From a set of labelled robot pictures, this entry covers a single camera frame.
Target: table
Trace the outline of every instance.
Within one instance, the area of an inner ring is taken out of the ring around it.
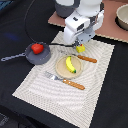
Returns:
[[[0,13],[0,58],[20,54],[33,43],[24,30],[24,15],[32,0],[13,2]],[[27,30],[37,41],[50,43],[63,28],[48,24],[55,11],[52,0],[38,0],[27,17]],[[128,44],[95,36],[115,45],[90,128],[128,127]],[[51,128],[74,125],[12,96],[34,65],[25,57],[0,62],[0,105],[29,116]]]

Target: orange handle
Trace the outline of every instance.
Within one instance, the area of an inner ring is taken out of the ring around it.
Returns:
[[[66,79],[63,79],[63,83],[71,85],[71,86],[76,87],[76,88],[81,89],[81,90],[85,89],[85,87],[83,85],[77,84],[75,82],[72,82],[72,81],[69,81],[69,80],[66,80]]]
[[[97,62],[97,60],[93,59],[93,58],[89,58],[89,57],[85,57],[85,56],[81,56],[81,55],[78,55],[77,57],[82,59],[82,60],[90,61],[90,62],[93,62],[93,63]]]

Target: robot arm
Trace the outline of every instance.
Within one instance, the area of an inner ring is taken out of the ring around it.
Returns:
[[[80,4],[80,0],[54,0],[58,5],[66,6],[69,8],[77,8]]]
[[[93,26],[94,31],[99,29],[102,26],[103,19],[104,19],[104,10],[98,14],[97,22]]]
[[[95,36],[95,30],[102,26],[104,6],[102,0],[55,0],[65,7],[75,7],[74,12],[65,19],[64,41],[77,45]]]

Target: striped placemat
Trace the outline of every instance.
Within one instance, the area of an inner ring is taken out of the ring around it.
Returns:
[[[64,43],[63,32],[58,33],[54,42]],[[85,52],[79,54],[95,58],[97,63],[81,60],[84,65],[83,72],[72,81],[84,85],[85,90],[45,77],[45,71],[58,76],[55,64],[64,56],[59,50],[78,54],[73,48],[50,46],[50,60],[46,64],[34,66],[13,96],[79,128],[89,128],[114,46],[96,40],[90,40],[84,46]]]

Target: banana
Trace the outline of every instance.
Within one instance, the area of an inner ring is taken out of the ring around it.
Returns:
[[[71,56],[68,56],[66,59],[66,67],[70,72],[76,73],[76,69],[73,67],[71,62]]]

